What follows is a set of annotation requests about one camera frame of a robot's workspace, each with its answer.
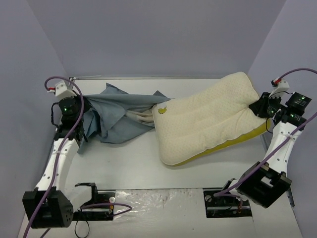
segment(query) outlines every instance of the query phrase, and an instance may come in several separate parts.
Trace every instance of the pillow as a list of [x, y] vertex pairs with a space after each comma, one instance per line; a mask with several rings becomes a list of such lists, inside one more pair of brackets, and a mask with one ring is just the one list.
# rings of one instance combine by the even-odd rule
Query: pillow
[[160, 159], [182, 165], [264, 133], [266, 120], [248, 107], [258, 99], [248, 76], [238, 72], [191, 97], [155, 105]]

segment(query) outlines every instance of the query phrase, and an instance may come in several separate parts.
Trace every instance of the cable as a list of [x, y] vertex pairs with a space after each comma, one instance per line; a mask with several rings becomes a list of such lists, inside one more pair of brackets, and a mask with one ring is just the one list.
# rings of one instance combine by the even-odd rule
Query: cable
[[51, 106], [51, 123], [52, 123], [52, 125], [56, 126], [56, 128], [58, 128], [58, 125], [54, 123], [54, 111], [53, 111], [53, 107], [54, 107], [55, 105], [57, 105], [57, 104], [58, 104], [58, 103], [56, 102], [56, 103], [53, 103], [52, 106]]
[[85, 218], [85, 222], [87, 223], [87, 226], [88, 226], [88, 232], [87, 232], [87, 235], [85, 235], [84, 237], [80, 237], [80, 236], [77, 234], [77, 232], [76, 232], [77, 224], [78, 224], [78, 222], [79, 222], [79, 221], [77, 221], [76, 224], [75, 224], [75, 228], [74, 228], [75, 235], [77, 236], [77, 238], [87, 238], [87, 237], [89, 236], [89, 233], [90, 233], [89, 223], [88, 223], [88, 221], [87, 221], [86, 216], [85, 216], [84, 213], [82, 212], [82, 210], [80, 209], [80, 210], [78, 210], [78, 212], [80, 213], [80, 215], [81, 215], [82, 217]]
[[[80, 109], [80, 114], [79, 114], [79, 117], [77, 119], [77, 121], [75, 122], [74, 126], [69, 130], [69, 132], [67, 133], [67, 135], [65, 136], [65, 138], [62, 140], [60, 146], [58, 147], [58, 151], [61, 151], [62, 148], [63, 148], [63, 145], [65, 143], [65, 141], [68, 139], [68, 137], [70, 136], [70, 134], [75, 130], [76, 126], [78, 125], [78, 123], [80, 122], [82, 116], [83, 116], [83, 113], [84, 113], [84, 97], [83, 97], [83, 94], [82, 92], [80, 91], [80, 88], [72, 81], [70, 81], [68, 78], [65, 78], [65, 77], [61, 77], [61, 76], [53, 76], [53, 77], [50, 77], [48, 78], [45, 83], [44, 83], [44, 87], [47, 91], [49, 91], [49, 88], [47, 87], [47, 83], [49, 81], [51, 81], [52, 79], [62, 79], [66, 82], [69, 82], [71, 83], [77, 90], [78, 90], [78, 93], [79, 93], [79, 96], [80, 96], [80, 101], [81, 101], [81, 109]], [[30, 217], [29, 219], [29, 223], [28, 225], [26, 226], [25, 228], [25, 232], [24, 232], [24, 235], [23, 235], [23, 238], [26, 238], [28, 233], [29, 233], [29, 230], [32, 226], [32, 223], [41, 207], [41, 205], [43, 204], [43, 202], [45, 201], [45, 199], [47, 198], [49, 192], [51, 191], [51, 188], [53, 187], [53, 184], [54, 184], [54, 181], [55, 181], [55, 177], [56, 177], [56, 170], [57, 170], [57, 164], [58, 164], [58, 159], [59, 159], [59, 153], [56, 154], [56, 158], [55, 158], [55, 163], [54, 163], [54, 168], [53, 168], [53, 174], [52, 174], [52, 180], [51, 180], [51, 183], [48, 187], [48, 189], [46, 190], [46, 192], [44, 193], [42, 199], [40, 200], [39, 204], [36, 206], [32, 216]]]
[[132, 210], [132, 207], [130, 205], [123, 204], [123, 203], [96, 203], [96, 204], [82, 206], [82, 207], [80, 207], [80, 209], [88, 209], [88, 208], [93, 208], [93, 207], [109, 207], [109, 206], [122, 206], [122, 207], [128, 208], [127, 210], [124, 210], [122, 212], [118, 212], [116, 214], [109, 215], [110, 217], [115, 217], [115, 216], [121, 215], [123, 213], [127, 213], [127, 212]]
[[88, 221], [87, 221], [87, 219], [86, 219], [86, 216], [84, 216], [84, 213], [82, 212], [82, 209], [88, 209], [88, 208], [94, 208], [94, 207], [100, 207], [100, 206], [102, 206], [102, 207], [123, 206], [123, 207], [127, 207], [127, 208], [128, 208], [127, 210], [124, 210], [124, 211], [122, 211], [122, 212], [118, 212], [118, 213], [116, 213], [116, 214], [109, 215], [109, 217], [118, 216], [118, 215], [121, 215], [121, 214], [123, 214], [123, 213], [127, 213], [127, 212], [129, 212], [129, 211], [132, 210], [132, 207], [131, 207], [131, 206], [129, 206], [129, 205], [127, 205], [127, 204], [123, 204], [123, 203], [97, 203], [97, 204], [90, 204], [90, 205], [86, 205], [86, 206], [81, 206], [81, 207], [80, 207], [80, 210], [78, 210], [78, 212], [80, 212], [80, 214], [81, 214], [83, 217], [85, 217], [85, 221], [86, 221], [86, 223], [87, 223], [87, 225], [88, 225], [88, 232], [87, 232], [87, 235], [84, 236], [84, 237], [78, 236], [78, 234], [77, 234], [77, 232], [76, 232], [76, 228], [77, 228], [77, 224], [78, 224], [79, 221], [77, 221], [76, 224], [75, 224], [75, 229], [74, 229], [74, 232], [75, 232], [75, 235], [77, 236], [77, 238], [87, 238], [88, 235], [89, 235], [89, 233], [90, 233], [90, 226], [89, 226], [89, 223], [88, 223]]
[[293, 94], [293, 93], [289, 93], [289, 92], [287, 92], [287, 91], [281, 91], [281, 92], [273, 93], [273, 94], [269, 97], [269, 99], [270, 99], [271, 97], [273, 97], [275, 94], [278, 94], [278, 93], [287, 93], [288, 95]]
[[40, 238], [43, 238], [49, 231], [50, 231], [50, 228], [46, 229], [46, 231], [40, 236]]
[[268, 128], [267, 128], [267, 121], [268, 121], [269, 119], [270, 119], [270, 118], [267, 118], [266, 121], [265, 121], [266, 131], [269, 132], [269, 133], [271, 133], [271, 134], [273, 134], [273, 132], [269, 131]]
[[237, 199], [240, 198], [240, 196], [234, 195], [234, 194], [231, 194], [231, 193], [225, 193], [225, 194], [222, 195], [221, 197], [234, 197], [234, 198], [237, 198]]
[[[291, 70], [285, 74], [283, 74], [281, 77], [279, 77], [278, 79], [282, 79], [283, 77], [289, 75], [290, 73], [296, 72], [296, 71], [301, 71], [301, 70], [306, 70], [306, 71], [310, 71], [313, 72], [315, 74], [317, 74], [317, 70], [314, 69], [310, 69], [310, 68], [297, 68], [294, 70]], [[234, 184], [233, 186], [217, 192], [214, 194], [215, 197], [221, 197], [226, 195], [227, 192], [231, 191], [232, 189], [240, 186], [244, 181], [246, 181], [251, 175], [253, 175], [262, 165], [264, 165], [280, 148], [282, 148], [290, 139], [291, 137], [301, 128], [303, 128], [304, 126], [306, 126], [309, 122], [311, 122], [315, 117], [317, 117], [317, 112], [315, 114], [313, 114], [309, 119], [307, 119], [307, 121], [305, 121], [303, 124], [301, 124], [299, 127], [297, 127], [295, 130], [293, 130], [290, 135], [287, 136], [287, 138], [279, 145], [277, 146], [271, 153], [268, 154], [267, 157], [265, 157], [251, 172], [249, 172], [247, 175], [245, 175], [243, 178], [239, 179], [239, 181]]]
[[241, 209], [243, 207], [243, 200], [241, 199], [238, 205], [238, 209], [237, 209], [237, 213], [240, 214], [241, 213]]
[[294, 73], [294, 72], [297, 72], [297, 71], [309, 71], [309, 72], [317, 74], [317, 70], [314, 70], [312, 68], [296, 68], [296, 69], [293, 69], [291, 71], [286, 72], [285, 74], [280, 76], [277, 80], [281, 80], [282, 78], [284, 78], [285, 76], [289, 75], [290, 73]]

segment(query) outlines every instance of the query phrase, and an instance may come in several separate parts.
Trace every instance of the transparent plastic sheet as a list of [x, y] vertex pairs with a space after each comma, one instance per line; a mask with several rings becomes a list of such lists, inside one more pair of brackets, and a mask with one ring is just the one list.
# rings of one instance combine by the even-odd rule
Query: transparent plastic sheet
[[[172, 213], [182, 213], [182, 216], [186, 217], [191, 213], [188, 207], [192, 207], [192, 204], [198, 205], [197, 200], [204, 202], [202, 189], [119, 190], [115, 196], [116, 202], [133, 207], [129, 213], [116, 216], [116, 221], [143, 220], [153, 215], [166, 217], [166, 209]], [[199, 207], [204, 214], [204, 206]], [[114, 213], [125, 209], [117, 206]]]

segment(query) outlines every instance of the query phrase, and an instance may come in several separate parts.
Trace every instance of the screw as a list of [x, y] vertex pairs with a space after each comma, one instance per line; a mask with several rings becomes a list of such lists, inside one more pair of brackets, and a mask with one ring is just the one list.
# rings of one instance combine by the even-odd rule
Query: screw
[[114, 203], [115, 202], [115, 198], [114, 197], [110, 197], [109, 198], [109, 203]]
[[206, 202], [211, 202], [211, 196], [210, 195], [206, 195], [205, 196], [205, 201]]

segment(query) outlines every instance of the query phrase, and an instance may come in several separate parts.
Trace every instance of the fabric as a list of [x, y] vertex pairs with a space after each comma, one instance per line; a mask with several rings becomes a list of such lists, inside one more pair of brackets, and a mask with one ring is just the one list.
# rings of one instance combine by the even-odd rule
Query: fabric
[[160, 159], [181, 165], [265, 132], [265, 119], [248, 108], [259, 99], [245, 73], [228, 75], [207, 90], [152, 109]]
[[97, 135], [105, 143], [123, 143], [153, 129], [151, 108], [169, 100], [158, 91], [153, 95], [131, 95], [108, 83], [101, 94], [85, 98], [92, 105], [84, 113], [85, 135]]

